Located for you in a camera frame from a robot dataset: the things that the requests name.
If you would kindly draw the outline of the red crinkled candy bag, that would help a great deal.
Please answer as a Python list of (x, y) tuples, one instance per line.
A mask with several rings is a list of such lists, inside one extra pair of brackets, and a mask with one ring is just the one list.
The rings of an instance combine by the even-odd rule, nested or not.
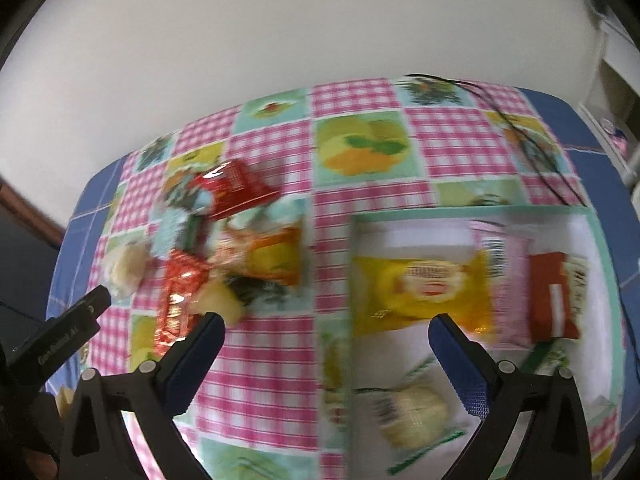
[(270, 204), (281, 196), (280, 190), (238, 158), (197, 174), (186, 188), (195, 196), (192, 210), (215, 221)]

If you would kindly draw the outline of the blue plaid under cloth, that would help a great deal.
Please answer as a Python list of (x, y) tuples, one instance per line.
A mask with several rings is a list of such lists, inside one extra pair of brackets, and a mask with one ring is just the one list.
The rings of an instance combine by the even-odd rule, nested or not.
[[(314, 292), (268, 330), (265, 354), (307, 351), (311, 329), (345, 309), (346, 226), (382, 209), (592, 203), (626, 304), (639, 317), (639, 222), (596, 136), (555, 96), (500, 84), (446, 96), (409, 79), (320, 84), (221, 110), (103, 168), (82, 191), (53, 272), (48, 315), (99, 281), (104, 255), (160, 224), (160, 189), (239, 157), (301, 202), (316, 243)], [(293, 343), (285, 342), (286, 336)]]

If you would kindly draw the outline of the pink checkered fruit tablecloth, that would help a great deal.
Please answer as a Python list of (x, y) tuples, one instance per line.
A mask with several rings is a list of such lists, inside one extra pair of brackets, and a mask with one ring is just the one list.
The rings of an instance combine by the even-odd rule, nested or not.
[[(397, 80), (404, 79), (438, 96), (446, 96), (450, 90), (459, 88), (416, 78)], [(165, 211), (167, 193), (217, 162), (224, 160), (215, 160), (164, 184), (158, 199), (160, 218)], [(238, 452), (249, 448), (254, 454), (267, 455), (277, 470), (292, 466), (306, 478), (346, 479), (346, 432), (338, 423), (338, 404), (323, 403), (320, 399), (320, 367), (334, 351), (332, 336), (345, 325), (348, 230), (353, 214), (346, 226), (344, 311), (332, 314), (311, 329), (307, 351), (293, 348), (284, 356), (265, 354), (268, 330), (278, 326), (281, 316), (295, 314), (314, 292), (316, 243), (306, 207), (279, 185), (272, 184), (263, 166), (247, 163), (282, 192), (280, 200), (267, 208), (267, 217), (277, 226), (296, 222), (302, 226), (303, 278), (291, 290), (273, 284), (247, 289), (250, 317), (232, 333), (229, 348), (207, 377), (194, 407), (179, 418), (179, 425), (198, 456), (209, 458), (219, 450)]]

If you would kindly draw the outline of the cream orange egg roll pack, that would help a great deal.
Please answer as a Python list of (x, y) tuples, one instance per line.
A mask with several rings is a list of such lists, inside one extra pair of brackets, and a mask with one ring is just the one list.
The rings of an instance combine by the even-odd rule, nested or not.
[(303, 274), (302, 247), (299, 222), (265, 231), (226, 224), (207, 262), (220, 272), (297, 287)]

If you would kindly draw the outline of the white shelf furniture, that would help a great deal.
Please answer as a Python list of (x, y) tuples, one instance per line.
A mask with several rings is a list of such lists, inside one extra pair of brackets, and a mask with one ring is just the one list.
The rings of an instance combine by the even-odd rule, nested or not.
[(594, 61), (578, 113), (627, 188), (639, 182), (639, 50), (604, 0), (586, 0)]

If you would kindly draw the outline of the silver green foil packet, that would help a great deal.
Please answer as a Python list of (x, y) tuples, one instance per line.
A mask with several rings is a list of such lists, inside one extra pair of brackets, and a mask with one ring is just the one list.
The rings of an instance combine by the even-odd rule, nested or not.
[(183, 208), (168, 207), (153, 236), (150, 254), (167, 260), (173, 250), (193, 254), (198, 244), (202, 218)]

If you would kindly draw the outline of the red square snack packet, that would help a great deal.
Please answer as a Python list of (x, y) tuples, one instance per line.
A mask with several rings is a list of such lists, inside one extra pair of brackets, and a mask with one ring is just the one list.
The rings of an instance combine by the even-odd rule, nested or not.
[(210, 266), (200, 257), (179, 249), (169, 253), (154, 332), (154, 353), (160, 358), (200, 320), (201, 315), (191, 314), (189, 306), (209, 272)]

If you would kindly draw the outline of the pink snack pack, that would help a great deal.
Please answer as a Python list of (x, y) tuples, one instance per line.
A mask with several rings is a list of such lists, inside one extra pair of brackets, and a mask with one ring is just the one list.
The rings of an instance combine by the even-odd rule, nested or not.
[(504, 348), (527, 347), (530, 238), (495, 222), (472, 220), (470, 228), (487, 259), (495, 342)]

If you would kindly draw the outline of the dark wooden door frame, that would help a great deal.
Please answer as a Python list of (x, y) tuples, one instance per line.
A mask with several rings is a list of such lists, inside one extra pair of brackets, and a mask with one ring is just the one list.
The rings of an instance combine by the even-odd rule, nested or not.
[(0, 180), (0, 204), (4, 214), (34, 234), (35, 237), (55, 249), (61, 248), (65, 234), (62, 226), (29, 203), (15, 188), (9, 185), (6, 179)]

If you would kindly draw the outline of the white tray teal rim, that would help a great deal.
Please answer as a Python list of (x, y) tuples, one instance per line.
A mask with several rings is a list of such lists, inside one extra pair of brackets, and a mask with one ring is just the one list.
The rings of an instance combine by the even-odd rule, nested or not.
[[(473, 220), (500, 223), (532, 240), (534, 252), (557, 249), (588, 262), (586, 312), (582, 336), (555, 347), (565, 352), (576, 382), (589, 434), (591, 466), (600, 472), (620, 440), (624, 393), (624, 330), (620, 293), (604, 233), (596, 213), (585, 207), (495, 206), (447, 207), (364, 212), (350, 220), (350, 254), (417, 257), (429, 250), (460, 260), (472, 249)], [(401, 479), (440, 479), (472, 440), (494, 397), (480, 370), (452, 339), (450, 330), (425, 322), (364, 336), (352, 344), (352, 391), (349, 395), (349, 445), (345, 474), (349, 479), (388, 479), (397, 458), (376, 429), (368, 400), (392, 386), (425, 359), (427, 375), (452, 409), (463, 436), (418, 458), (398, 472)]]

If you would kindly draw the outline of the clear green cracker pack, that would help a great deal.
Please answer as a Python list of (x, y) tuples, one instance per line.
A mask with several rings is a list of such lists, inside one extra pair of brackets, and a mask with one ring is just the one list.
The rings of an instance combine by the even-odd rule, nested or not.
[(361, 388), (370, 396), (378, 430), (392, 449), (386, 474), (396, 476), (436, 448), (466, 435), (454, 426), (445, 400), (426, 382), (409, 382), (398, 388)]

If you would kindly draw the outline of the red white snack packet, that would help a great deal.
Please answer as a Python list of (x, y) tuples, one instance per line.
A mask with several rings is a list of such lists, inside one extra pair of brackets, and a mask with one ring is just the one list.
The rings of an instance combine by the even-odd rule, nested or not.
[(530, 341), (579, 339), (580, 316), (585, 305), (587, 268), (581, 258), (564, 252), (529, 257)]

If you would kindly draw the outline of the yellow cake snack bag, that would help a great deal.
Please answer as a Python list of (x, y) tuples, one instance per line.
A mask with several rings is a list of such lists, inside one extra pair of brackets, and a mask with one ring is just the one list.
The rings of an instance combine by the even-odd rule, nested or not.
[(464, 263), (356, 257), (350, 286), (356, 337), (401, 330), (441, 313), (471, 334), (491, 337), (495, 331), (484, 250)]

